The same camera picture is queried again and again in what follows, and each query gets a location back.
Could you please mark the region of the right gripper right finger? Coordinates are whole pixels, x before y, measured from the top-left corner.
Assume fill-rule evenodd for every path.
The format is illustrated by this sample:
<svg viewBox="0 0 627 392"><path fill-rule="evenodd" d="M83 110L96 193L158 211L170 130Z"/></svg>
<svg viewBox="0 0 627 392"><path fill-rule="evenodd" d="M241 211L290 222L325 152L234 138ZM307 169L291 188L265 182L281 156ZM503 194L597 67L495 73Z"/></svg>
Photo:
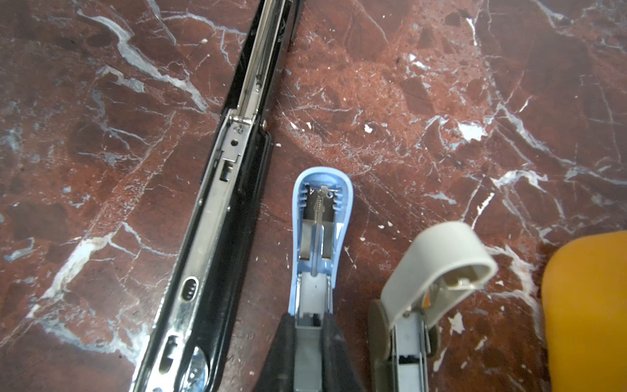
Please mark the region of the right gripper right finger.
<svg viewBox="0 0 627 392"><path fill-rule="evenodd" d="M331 313L323 316L321 345L323 391L366 391L344 333Z"/></svg>

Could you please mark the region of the blue mini stapler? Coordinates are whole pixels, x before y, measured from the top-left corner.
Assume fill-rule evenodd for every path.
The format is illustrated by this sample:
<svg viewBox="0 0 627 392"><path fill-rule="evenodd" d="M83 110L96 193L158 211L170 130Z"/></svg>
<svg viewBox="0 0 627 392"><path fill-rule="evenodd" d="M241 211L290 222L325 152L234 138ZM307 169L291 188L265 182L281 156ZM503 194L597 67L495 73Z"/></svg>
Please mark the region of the blue mini stapler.
<svg viewBox="0 0 627 392"><path fill-rule="evenodd" d="M353 201L350 179L334 168L309 168L293 188L288 313L295 318L295 391L323 390L323 320L333 313L333 290Z"/></svg>

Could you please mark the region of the white mini stapler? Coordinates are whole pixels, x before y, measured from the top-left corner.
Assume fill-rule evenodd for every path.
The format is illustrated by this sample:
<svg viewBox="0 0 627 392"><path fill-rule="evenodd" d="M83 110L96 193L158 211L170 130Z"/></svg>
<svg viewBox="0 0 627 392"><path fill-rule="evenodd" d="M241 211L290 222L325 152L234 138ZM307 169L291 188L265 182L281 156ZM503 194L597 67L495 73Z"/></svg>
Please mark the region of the white mini stapler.
<svg viewBox="0 0 627 392"><path fill-rule="evenodd" d="M463 222L437 224L416 236L369 308L373 389L428 390L427 359L439 350L439 321L497 270L478 235Z"/></svg>

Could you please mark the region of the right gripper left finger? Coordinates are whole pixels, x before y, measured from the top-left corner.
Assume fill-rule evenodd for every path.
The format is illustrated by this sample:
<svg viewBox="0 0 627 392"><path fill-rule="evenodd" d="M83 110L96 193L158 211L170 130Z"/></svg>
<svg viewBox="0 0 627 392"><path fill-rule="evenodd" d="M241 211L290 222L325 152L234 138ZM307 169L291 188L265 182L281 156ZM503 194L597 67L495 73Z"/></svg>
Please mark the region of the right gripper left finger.
<svg viewBox="0 0 627 392"><path fill-rule="evenodd" d="M297 344L296 320L282 315L254 391L293 392Z"/></svg>

